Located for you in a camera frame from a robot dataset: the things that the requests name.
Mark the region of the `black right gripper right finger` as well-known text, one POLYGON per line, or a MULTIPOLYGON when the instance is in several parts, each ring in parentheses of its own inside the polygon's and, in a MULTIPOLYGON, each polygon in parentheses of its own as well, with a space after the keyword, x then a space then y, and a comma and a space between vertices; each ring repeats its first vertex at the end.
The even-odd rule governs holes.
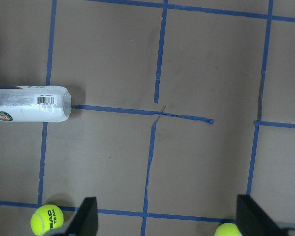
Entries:
POLYGON ((249 195, 236 198, 236 225, 243 236, 295 236, 295 226, 274 222, 249 195))

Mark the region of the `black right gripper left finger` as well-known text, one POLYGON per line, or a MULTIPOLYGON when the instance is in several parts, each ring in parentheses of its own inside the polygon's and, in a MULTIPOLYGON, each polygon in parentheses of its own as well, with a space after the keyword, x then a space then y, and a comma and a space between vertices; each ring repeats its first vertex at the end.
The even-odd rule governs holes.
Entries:
POLYGON ((45 236, 96 236, 98 232, 98 207, 96 197, 86 197, 69 223, 49 230, 45 236))

